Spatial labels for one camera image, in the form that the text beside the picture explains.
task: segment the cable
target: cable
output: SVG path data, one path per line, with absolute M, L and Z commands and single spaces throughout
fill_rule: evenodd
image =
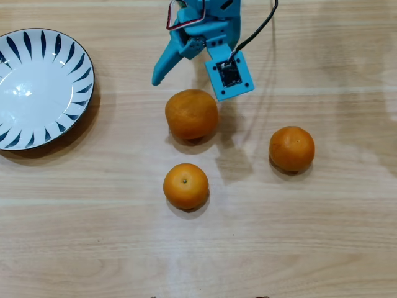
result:
M 203 14 L 200 18 L 198 19 L 194 19 L 194 20 L 190 20 L 181 24 L 176 24 L 176 25 L 172 25 L 173 19 L 172 19 L 172 7 L 174 6 L 174 3 L 178 2 L 179 4 L 184 5 L 184 7 L 187 6 L 186 2 L 184 0 L 172 0 L 169 7 L 168 7 L 168 18 L 167 18 L 167 29 L 170 31 L 173 30 L 177 30 L 183 27 L 187 27 L 190 26 L 192 24 L 196 24 L 199 23 L 201 21 L 203 21 L 205 19 L 205 1 L 203 1 Z
M 248 37 L 245 41 L 243 41 L 242 43 L 240 43 L 235 50 L 233 50 L 228 58 L 228 62 L 230 62 L 230 60 L 233 58 L 233 56 L 235 56 L 235 54 L 237 54 L 239 51 L 241 51 L 247 44 L 249 44 L 250 42 L 252 42 L 252 40 L 257 37 L 257 35 L 259 34 L 259 32 L 262 31 L 262 29 L 267 25 L 267 23 L 270 22 L 270 20 L 272 19 L 275 10 L 277 9 L 277 7 L 279 6 L 279 0 L 275 0 L 275 4 L 274 7 L 271 11 L 271 13 L 269 14 L 269 16 L 267 17 L 267 19 L 262 23 L 262 25 L 256 29 L 256 31 L 250 36 Z

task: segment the black wire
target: black wire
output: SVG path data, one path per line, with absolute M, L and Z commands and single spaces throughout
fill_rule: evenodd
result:
M 232 57 L 235 56 L 235 54 L 237 54 L 239 51 L 241 51 L 247 44 L 252 42 L 252 40 L 255 37 L 257 37 L 257 35 L 262 31 L 262 29 L 267 25 L 267 23 L 270 22 L 270 20 L 272 19 L 273 15 L 275 13 L 275 10 L 277 9 L 278 6 L 279 6 L 279 0 L 275 0 L 274 7 L 273 7 L 271 13 L 269 14 L 269 16 L 267 17 L 267 19 L 262 23 L 262 25 L 258 29 L 256 29 L 256 31 L 250 37 L 248 37 L 245 41 L 243 41 L 236 47 L 236 49 L 231 53 L 228 61 L 230 61 L 232 59 Z

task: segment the wood grain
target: wood grain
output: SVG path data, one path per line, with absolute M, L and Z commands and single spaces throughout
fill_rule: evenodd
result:
M 59 30 L 90 54 L 86 116 L 47 147 L 0 156 L 3 298 L 332 298 L 397 293 L 397 2 L 281 0 L 244 49 L 256 90 L 219 105 L 198 144 L 169 134 L 176 92 L 213 94 L 208 55 L 158 87 L 165 0 L 2 0 L 0 34 Z M 243 0 L 243 38 L 270 11 Z M 271 135 L 309 131 L 313 166 L 271 167 Z M 195 163 L 211 196 L 170 206 L 162 183 Z

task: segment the blue leaf pattern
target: blue leaf pattern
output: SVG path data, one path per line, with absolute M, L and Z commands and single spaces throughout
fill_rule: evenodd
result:
M 10 68 L 10 70 L 12 70 L 11 66 L 8 64 L 6 57 L 4 57 L 4 55 L 1 52 L 0 52 L 0 61 L 1 61 L 1 63 L 4 63 L 5 65 L 7 65 Z
M 65 115 L 68 116 L 73 121 L 75 121 L 79 117 L 78 115 L 68 115 L 68 114 L 65 114 Z
M 82 89 L 82 90 L 80 90 L 78 92 L 75 92 L 75 93 L 87 93 L 88 90 L 91 89 L 91 86 L 92 86 L 92 83 L 90 85 L 88 85 L 87 87 L 85 87 L 84 89 Z
M 32 137 L 30 138 L 29 143 L 26 145 L 25 149 L 28 149 L 30 146 L 32 146 L 35 142 L 35 132 L 32 132 Z
M 72 46 L 70 46 L 70 51 L 69 51 L 68 59 L 66 60 L 66 62 L 64 63 L 63 66 L 65 66 L 66 64 L 68 64 L 68 62 L 70 61 L 70 59 L 72 59 L 73 55 L 74 55 L 74 42 L 72 43 Z
M 45 34 L 44 34 L 44 31 L 42 31 L 41 40 L 42 40 L 42 53 L 43 53 L 43 60 L 44 60 L 45 49 L 46 49 L 46 47 L 47 47 L 47 42 L 45 41 Z
M 26 48 L 30 54 L 30 59 L 32 59 L 32 43 L 30 42 L 29 35 L 26 32 L 24 32 L 24 42 L 25 42 Z
M 8 135 L 10 130 L 11 129 L 9 129 L 7 132 L 4 132 L 2 135 L 0 135 L 0 142 L 3 141 L 6 138 L 6 136 Z
M 7 43 L 10 46 L 11 50 L 14 52 L 14 54 L 18 57 L 20 64 L 22 64 L 22 61 L 20 60 L 18 48 L 15 45 L 15 42 L 10 38 L 10 36 L 7 36 Z
M 15 146 L 16 144 L 19 143 L 19 139 L 20 139 L 20 134 L 21 134 L 21 133 L 22 133 L 22 131 L 20 131 L 20 133 L 18 134 L 18 137 L 16 137 L 15 140 L 13 140 L 10 144 L 8 144 L 8 145 L 6 146 L 6 149 L 7 149 L 7 148 L 10 148 L 10 147 L 13 147 L 13 146 Z
M 65 126 L 59 124 L 58 122 L 56 124 L 58 124 L 58 128 L 60 129 L 60 132 L 64 132 L 66 130 Z
M 58 54 L 60 53 L 61 47 L 62 47 L 61 35 L 58 34 L 56 36 L 56 40 L 55 40 L 55 56 L 54 56 L 54 60 L 52 61 L 52 63 L 54 63 L 55 59 L 57 58 Z
M 76 70 L 78 70 L 78 69 L 81 67 L 81 65 L 83 65 L 84 56 L 85 56 L 85 55 L 86 55 L 85 53 L 83 53 L 83 54 L 81 55 L 81 58 L 80 58 L 79 63 L 77 63 L 76 67 L 73 68 L 73 70 L 69 73 L 69 75 L 70 75 L 71 73 L 74 73 Z
M 82 79 L 85 79 L 88 77 L 89 73 L 91 72 L 91 67 L 86 71 L 86 73 L 84 73 L 79 79 L 77 79 L 75 82 L 81 81 Z

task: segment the mandarin orange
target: mandarin orange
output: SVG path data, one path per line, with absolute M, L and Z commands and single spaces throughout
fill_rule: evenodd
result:
M 269 153 L 279 168 L 290 172 L 302 171 L 313 162 L 314 140 L 300 127 L 284 127 L 270 139 Z

